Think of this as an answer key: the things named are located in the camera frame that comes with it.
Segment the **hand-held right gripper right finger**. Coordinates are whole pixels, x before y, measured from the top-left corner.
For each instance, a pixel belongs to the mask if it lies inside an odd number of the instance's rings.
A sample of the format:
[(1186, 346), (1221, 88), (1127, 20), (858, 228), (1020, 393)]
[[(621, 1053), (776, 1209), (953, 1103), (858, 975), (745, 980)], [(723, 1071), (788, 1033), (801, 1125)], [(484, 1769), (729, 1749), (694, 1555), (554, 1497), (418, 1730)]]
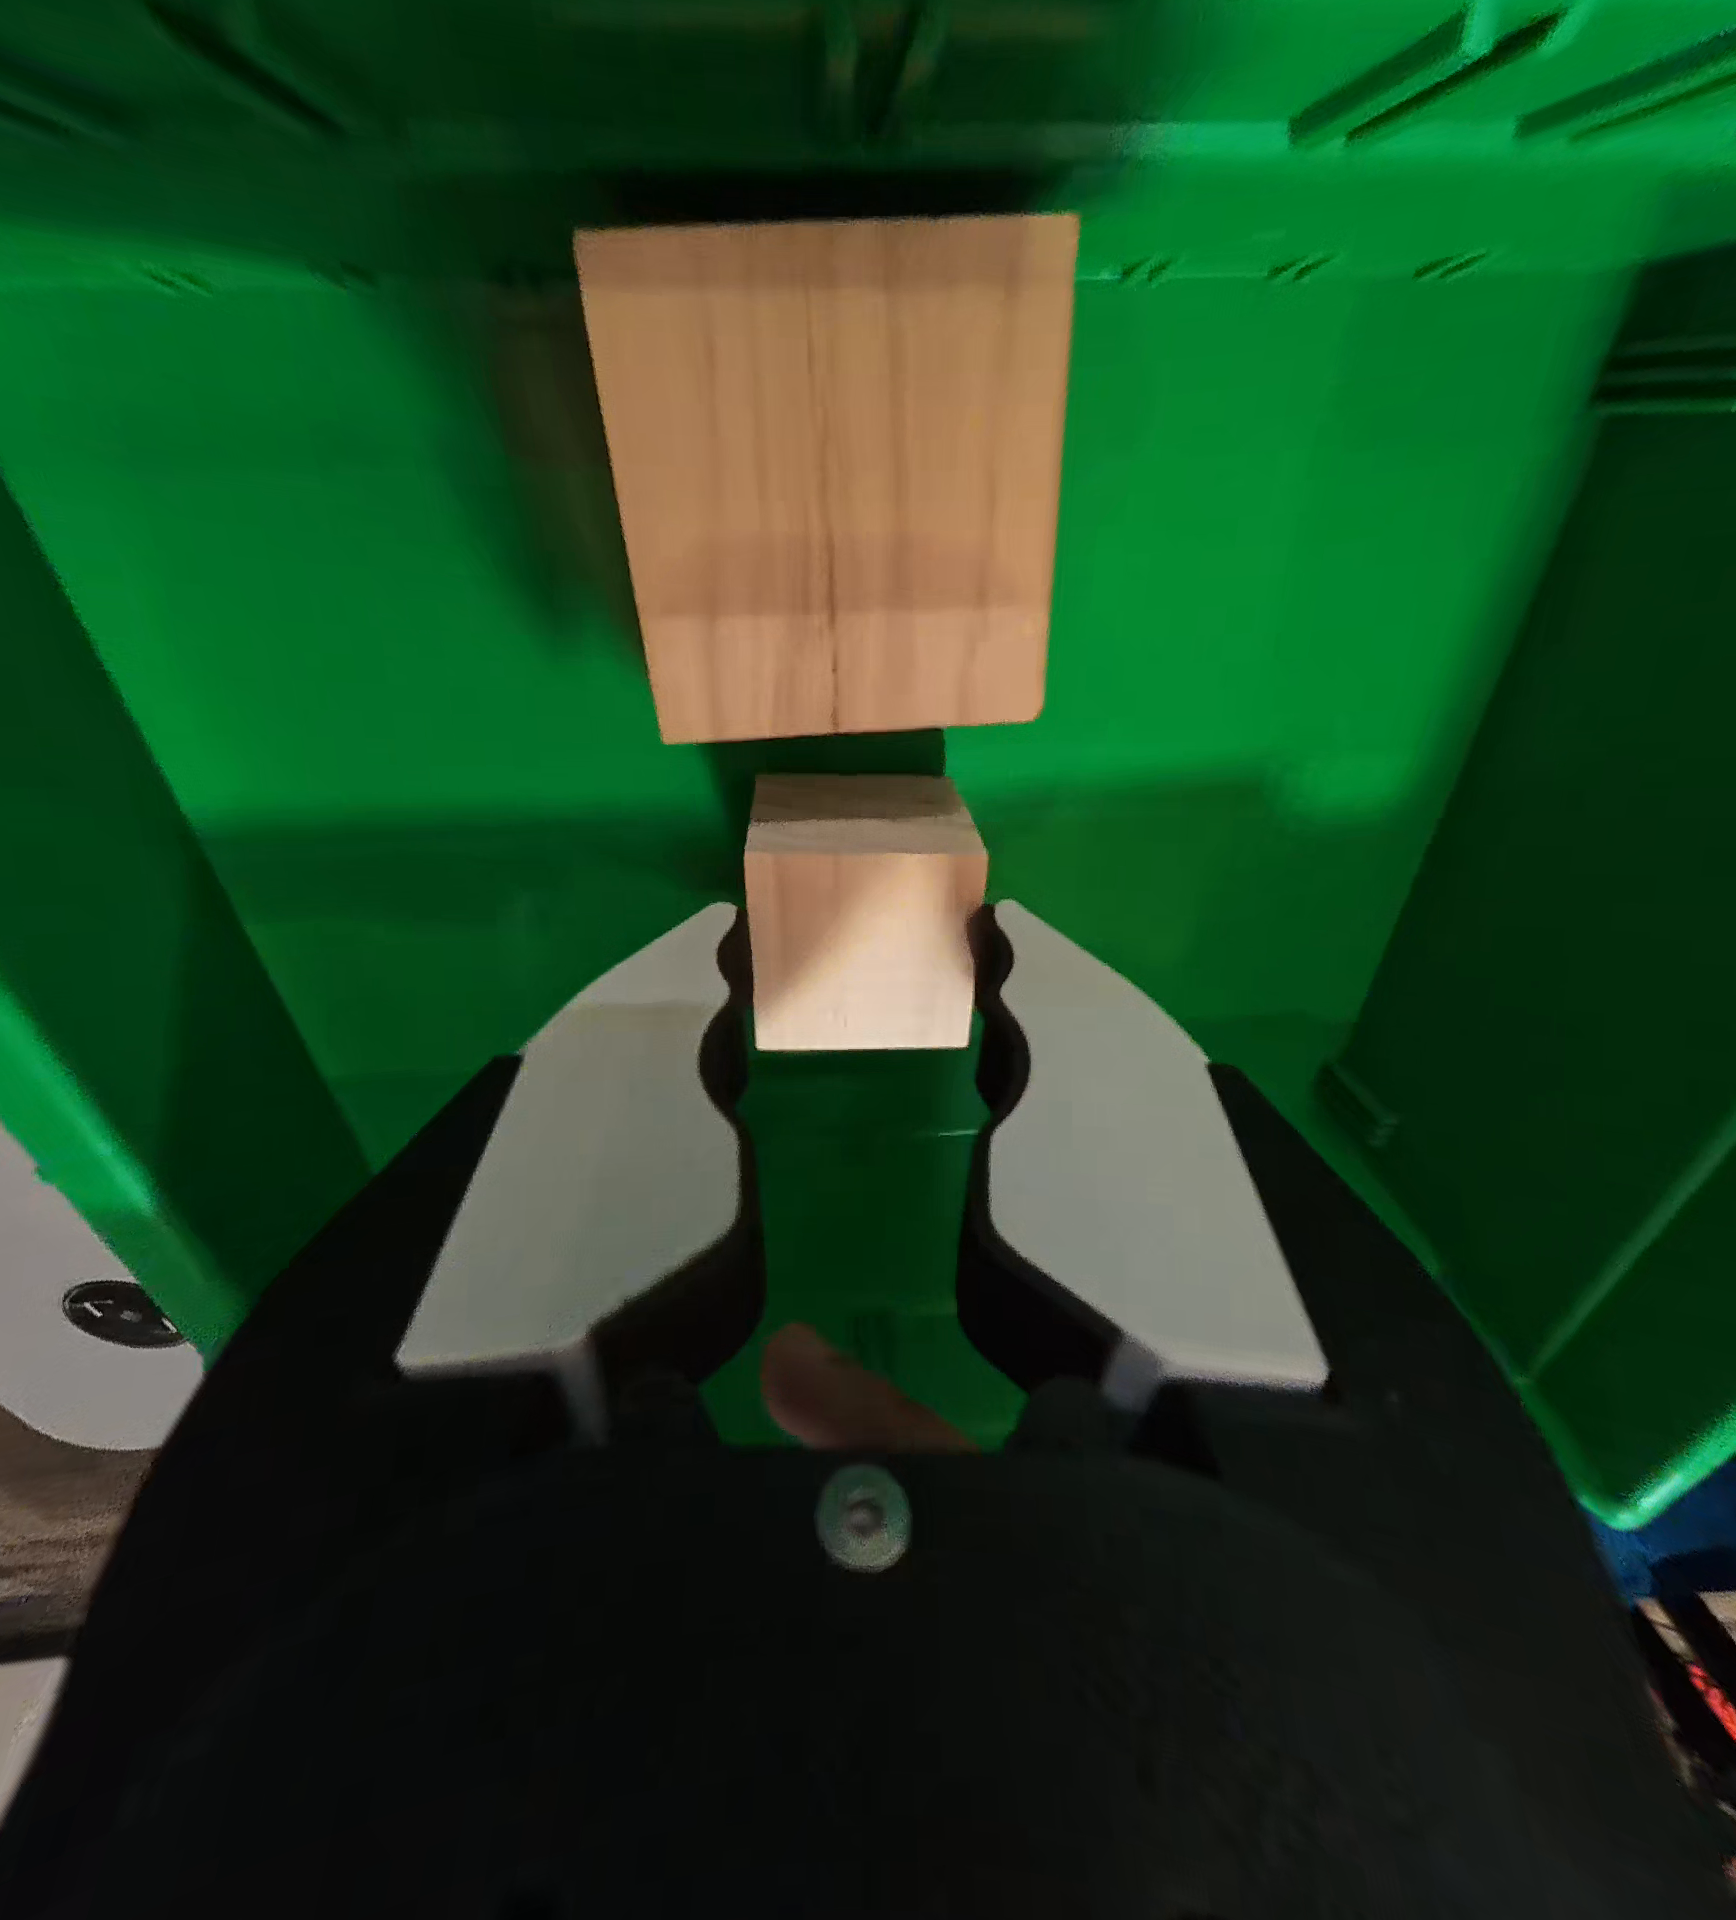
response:
[(1317, 1404), (1331, 1361), (1202, 1045), (1020, 901), (982, 909), (973, 947), (957, 1318), (981, 1358), (1132, 1419), (1176, 1389)]

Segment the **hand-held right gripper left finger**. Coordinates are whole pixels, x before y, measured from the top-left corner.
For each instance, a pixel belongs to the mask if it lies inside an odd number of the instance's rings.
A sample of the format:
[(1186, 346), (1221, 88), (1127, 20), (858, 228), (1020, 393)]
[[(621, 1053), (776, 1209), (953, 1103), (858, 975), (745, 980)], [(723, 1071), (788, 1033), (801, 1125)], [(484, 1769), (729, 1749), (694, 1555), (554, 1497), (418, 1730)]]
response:
[(637, 1380), (703, 1386), (739, 1356), (767, 1297), (749, 1003), (743, 913), (711, 905), (525, 1043), (401, 1376), (545, 1376), (601, 1441)]

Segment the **green plastic bin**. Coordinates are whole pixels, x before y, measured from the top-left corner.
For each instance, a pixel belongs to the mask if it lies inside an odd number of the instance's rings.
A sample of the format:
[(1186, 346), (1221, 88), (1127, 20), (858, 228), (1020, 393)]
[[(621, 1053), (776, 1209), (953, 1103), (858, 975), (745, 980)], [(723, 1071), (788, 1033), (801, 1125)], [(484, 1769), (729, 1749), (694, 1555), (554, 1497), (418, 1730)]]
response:
[[(1073, 211), (1048, 700), (665, 743), (577, 230)], [(214, 1356), (767, 772), (1736, 1452), (1736, 6), (0, 6), (0, 1121)]]

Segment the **small wooden cube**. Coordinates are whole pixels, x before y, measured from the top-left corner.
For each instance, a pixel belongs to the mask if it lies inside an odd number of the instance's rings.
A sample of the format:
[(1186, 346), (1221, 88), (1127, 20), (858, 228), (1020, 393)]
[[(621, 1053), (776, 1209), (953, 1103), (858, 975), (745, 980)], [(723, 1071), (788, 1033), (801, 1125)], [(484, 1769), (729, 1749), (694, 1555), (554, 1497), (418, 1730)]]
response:
[(761, 776), (745, 836), (756, 1047), (966, 1047), (988, 881), (981, 830), (945, 776)]

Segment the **large wooden cube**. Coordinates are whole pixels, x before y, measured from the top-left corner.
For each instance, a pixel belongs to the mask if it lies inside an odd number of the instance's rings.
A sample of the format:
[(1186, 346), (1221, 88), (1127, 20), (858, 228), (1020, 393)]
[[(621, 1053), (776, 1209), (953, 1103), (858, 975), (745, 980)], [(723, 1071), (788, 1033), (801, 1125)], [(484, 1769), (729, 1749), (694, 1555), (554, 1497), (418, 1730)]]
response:
[(669, 746), (1048, 700), (1073, 211), (577, 230)]

